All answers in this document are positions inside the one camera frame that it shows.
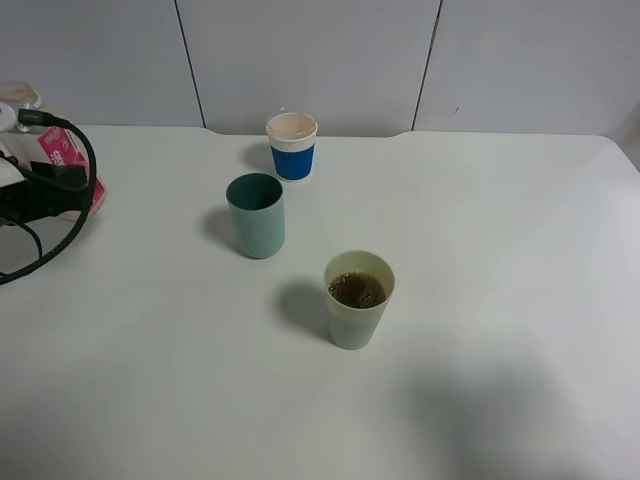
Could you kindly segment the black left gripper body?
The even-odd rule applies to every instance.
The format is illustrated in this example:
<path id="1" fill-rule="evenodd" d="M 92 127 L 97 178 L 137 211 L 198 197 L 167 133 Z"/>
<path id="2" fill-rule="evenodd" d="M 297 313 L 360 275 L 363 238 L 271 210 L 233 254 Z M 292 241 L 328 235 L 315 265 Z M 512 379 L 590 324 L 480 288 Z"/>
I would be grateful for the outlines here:
<path id="1" fill-rule="evenodd" d="M 1 222 L 28 223 L 60 214 L 59 190 L 51 182 L 27 179 L 1 188 Z"/>

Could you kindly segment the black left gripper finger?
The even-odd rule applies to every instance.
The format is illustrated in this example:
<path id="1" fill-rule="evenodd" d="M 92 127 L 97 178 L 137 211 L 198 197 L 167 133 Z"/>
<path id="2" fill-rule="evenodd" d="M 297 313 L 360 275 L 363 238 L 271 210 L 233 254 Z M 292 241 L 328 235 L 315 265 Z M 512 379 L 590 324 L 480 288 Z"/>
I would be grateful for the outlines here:
<path id="1" fill-rule="evenodd" d="M 33 162 L 27 176 L 28 196 L 38 203 L 79 203 L 91 198 L 86 168 Z"/>

